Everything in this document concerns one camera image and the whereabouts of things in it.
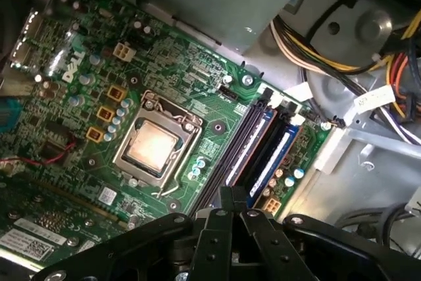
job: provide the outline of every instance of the sticker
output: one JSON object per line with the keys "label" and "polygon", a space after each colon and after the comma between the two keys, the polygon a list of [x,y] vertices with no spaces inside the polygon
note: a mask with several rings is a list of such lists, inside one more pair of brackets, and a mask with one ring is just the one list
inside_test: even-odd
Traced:
{"label": "sticker", "polygon": [[369,91],[354,99],[358,114],[395,102],[395,94],[390,85]]}
{"label": "sticker", "polygon": [[37,261],[54,250],[52,245],[14,228],[0,238],[0,245]]}
{"label": "sticker", "polygon": [[50,242],[56,243],[58,245],[64,244],[67,240],[63,236],[60,236],[50,230],[47,230],[44,227],[41,227],[40,225],[34,224],[33,222],[30,222],[29,220],[26,220],[24,218],[18,219],[14,223],[14,225],[19,226],[25,230],[29,230],[31,233],[41,236],[46,240],[49,240]]}
{"label": "sticker", "polygon": [[110,188],[104,187],[103,191],[98,197],[98,200],[100,200],[102,203],[105,203],[106,205],[112,205],[114,199],[116,198],[117,193]]}
{"label": "sticker", "polygon": [[87,240],[86,242],[84,242],[82,246],[80,246],[78,253],[81,253],[89,248],[92,248],[93,246],[95,246],[95,243],[91,240]]}
{"label": "sticker", "polygon": [[298,102],[304,102],[313,98],[308,82],[303,82],[299,85],[288,88],[284,92]]}

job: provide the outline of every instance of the white connector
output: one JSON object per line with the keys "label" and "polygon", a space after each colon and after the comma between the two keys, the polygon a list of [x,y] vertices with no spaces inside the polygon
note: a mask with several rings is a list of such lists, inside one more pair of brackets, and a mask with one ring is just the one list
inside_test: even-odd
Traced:
{"label": "white connector", "polygon": [[118,43],[112,54],[122,61],[131,62],[134,55],[136,54],[136,50],[128,47],[127,45],[124,45],[123,43]]}

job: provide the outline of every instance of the screw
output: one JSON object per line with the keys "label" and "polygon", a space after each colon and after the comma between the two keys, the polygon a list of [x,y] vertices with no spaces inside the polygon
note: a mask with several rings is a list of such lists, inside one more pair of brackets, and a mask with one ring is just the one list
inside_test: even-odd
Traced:
{"label": "screw", "polygon": [[11,219],[11,220],[17,220],[18,218],[20,218],[20,214],[18,211],[16,210],[10,210],[9,213],[7,213],[7,216]]}
{"label": "screw", "polygon": [[77,237],[70,237],[69,239],[67,239],[67,245],[70,247],[76,247],[77,245],[79,245],[79,238]]}
{"label": "screw", "polygon": [[247,215],[249,215],[250,217],[256,217],[257,215],[259,215],[259,212],[256,212],[255,210],[251,210],[247,212]]}
{"label": "screw", "polygon": [[241,79],[241,81],[243,82],[243,85],[247,86],[247,87],[253,85],[253,82],[255,82],[253,77],[250,76],[250,75],[244,75],[243,78]]}
{"label": "screw", "polygon": [[192,132],[195,129],[195,127],[194,127],[194,125],[192,125],[192,123],[186,123],[184,128],[186,129],[187,132]]}
{"label": "screw", "polygon": [[66,276],[67,274],[64,270],[55,271],[49,274],[48,277],[44,279],[44,281],[63,281]]}
{"label": "screw", "polygon": [[42,202],[44,200],[44,198],[43,198],[43,196],[42,195],[40,195],[40,194],[37,194],[35,197],[34,197],[34,202]]}
{"label": "screw", "polygon": [[174,281],[187,281],[188,276],[189,276],[188,272],[181,272],[176,275]]}
{"label": "screw", "polygon": [[299,218],[299,217],[293,217],[291,219],[291,222],[294,223],[294,224],[302,224],[302,223],[304,223],[304,220],[302,218]]}
{"label": "screw", "polygon": [[320,128],[323,131],[329,131],[332,128],[332,124],[330,124],[329,122],[322,122],[320,123]]}
{"label": "screw", "polygon": [[227,215],[228,212],[225,210],[219,210],[216,212],[216,215],[218,215],[219,217],[224,217],[225,215]]}
{"label": "screw", "polygon": [[145,108],[148,110],[153,110],[153,102],[152,101],[146,101],[145,102]]}
{"label": "screw", "polygon": [[95,222],[93,221],[93,219],[89,218],[85,221],[85,225],[88,227],[91,227],[95,224]]}
{"label": "screw", "polygon": [[176,217],[174,219],[174,223],[182,223],[182,222],[184,222],[184,217]]}

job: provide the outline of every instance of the blue ram stick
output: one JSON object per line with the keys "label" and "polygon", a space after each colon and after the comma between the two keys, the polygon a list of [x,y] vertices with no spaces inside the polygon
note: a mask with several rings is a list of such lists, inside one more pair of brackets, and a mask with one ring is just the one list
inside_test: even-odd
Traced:
{"label": "blue ram stick", "polygon": [[237,180],[239,174],[246,165],[250,155],[253,154],[256,146],[259,144],[261,136],[265,133],[269,124],[272,122],[274,117],[274,111],[270,110],[266,112],[259,123],[256,125],[253,133],[250,135],[249,139],[245,143],[243,150],[235,160],[233,167],[229,170],[228,177],[225,180],[225,185],[233,186]]}
{"label": "blue ram stick", "polygon": [[282,160],[288,154],[289,148],[294,144],[295,138],[298,136],[300,131],[299,126],[289,125],[282,136],[281,141],[276,147],[274,153],[270,157],[267,165],[257,178],[257,181],[247,194],[247,206],[254,207],[258,198],[262,194],[265,187],[268,185],[269,180],[273,177],[276,169],[281,164]]}

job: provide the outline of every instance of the barcode label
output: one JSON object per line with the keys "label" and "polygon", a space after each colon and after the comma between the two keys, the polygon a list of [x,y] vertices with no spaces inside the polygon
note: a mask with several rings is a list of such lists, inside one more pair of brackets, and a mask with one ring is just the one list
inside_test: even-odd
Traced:
{"label": "barcode label", "polygon": [[395,101],[393,88],[390,85],[386,85],[355,98],[354,104],[358,114],[361,114]]}
{"label": "barcode label", "polygon": [[0,245],[37,261],[54,250],[52,245],[14,228],[0,238]]}
{"label": "barcode label", "polygon": [[110,188],[104,187],[103,191],[98,197],[98,200],[100,200],[102,203],[105,203],[106,205],[112,205],[114,199],[116,198],[117,193]]}
{"label": "barcode label", "polygon": [[95,243],[91,240],[87,240],[86,242],[84,242],[82,246],[80,246],[78,253],[81,253],[89,248],[92,248],[93,246],[95,246]]}
{"label": "barcode label", "polygon": [[29,230],[31,233],[41,236],[46,240],[49,240],[50,242],[56,243],[58,245],[64,244],[67,240],[63,236],[60,236],[50,230],[47,230],[44,227],[41,227],[40,225],[34,224],[33,222],[26,220],[25,218],[18,219],[16,222],[14,222],[14,225],[19,226],[25,230]]}

